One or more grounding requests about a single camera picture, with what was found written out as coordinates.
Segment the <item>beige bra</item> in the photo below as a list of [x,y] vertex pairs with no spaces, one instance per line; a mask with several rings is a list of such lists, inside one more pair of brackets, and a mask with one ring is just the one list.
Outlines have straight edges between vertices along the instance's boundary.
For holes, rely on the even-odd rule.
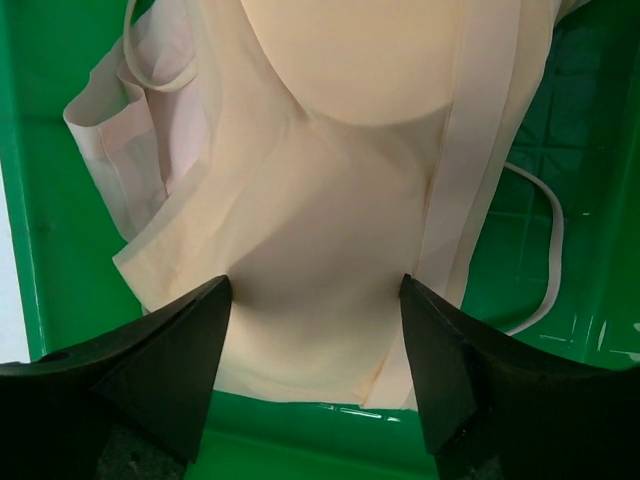
[[453,304],[568,1],[189,1],[200,161],[115,258],[148,310],[218,275],[215,386],[414,409],[399,289]]

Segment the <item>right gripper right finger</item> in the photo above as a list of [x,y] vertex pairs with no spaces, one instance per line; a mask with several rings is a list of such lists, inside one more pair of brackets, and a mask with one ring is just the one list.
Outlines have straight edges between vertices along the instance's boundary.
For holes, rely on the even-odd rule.
[[465,314],[411,276],[402,330],[429,453],[466,439],[513,446],[639,443],[639,370],[568,360]]

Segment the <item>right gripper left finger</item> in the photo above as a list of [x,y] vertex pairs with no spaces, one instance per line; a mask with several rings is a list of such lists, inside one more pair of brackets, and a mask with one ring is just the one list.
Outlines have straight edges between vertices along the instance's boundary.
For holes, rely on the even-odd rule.
[[219,276],[91,340],[2,364],[2,464],[95,465],[119,434],[194,462],[231,303]]

